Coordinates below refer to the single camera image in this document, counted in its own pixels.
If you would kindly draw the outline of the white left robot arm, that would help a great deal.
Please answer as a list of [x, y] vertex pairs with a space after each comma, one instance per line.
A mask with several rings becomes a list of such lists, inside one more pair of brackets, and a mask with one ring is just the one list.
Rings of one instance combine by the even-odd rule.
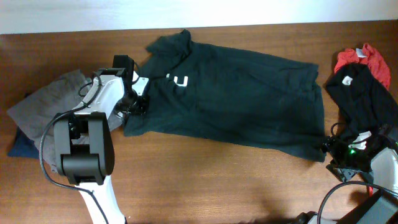
[[148, 78], [128, 55], [115, 55], [110, 68], [94, 73], [91, 88], [71, 111], [52, 122], [57, 172], [78, 191], [93, 223], [126, 223], [114, 194], [115, 155], [108, 119], [142, 115], [149, 103]]

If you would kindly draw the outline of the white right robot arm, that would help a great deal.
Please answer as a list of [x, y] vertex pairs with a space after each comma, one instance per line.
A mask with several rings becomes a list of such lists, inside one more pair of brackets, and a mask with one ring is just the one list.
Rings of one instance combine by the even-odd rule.
[[[293, 224], [397, 223], [397, 127], [384, 124], [353, 140], [332, 135], [323, 145], [332, 161], [327, 169], [341, 182], [323, 198], [316, 212], [301, 213]], [[337, 190], [360, 185], [368, 198], [338, 220], [322, 217], [328, 199]]]

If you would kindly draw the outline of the dark green Nike t-shirt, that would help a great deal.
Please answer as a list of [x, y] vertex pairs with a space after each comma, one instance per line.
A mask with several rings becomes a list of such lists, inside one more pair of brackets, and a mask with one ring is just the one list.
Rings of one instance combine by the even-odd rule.
[[317, 65], [194, 42], [187, 30], [147, 51], [140, 74], [149, 79], [149, 104], [128, 116], [125, 136], [178, 134], [324, 161]]

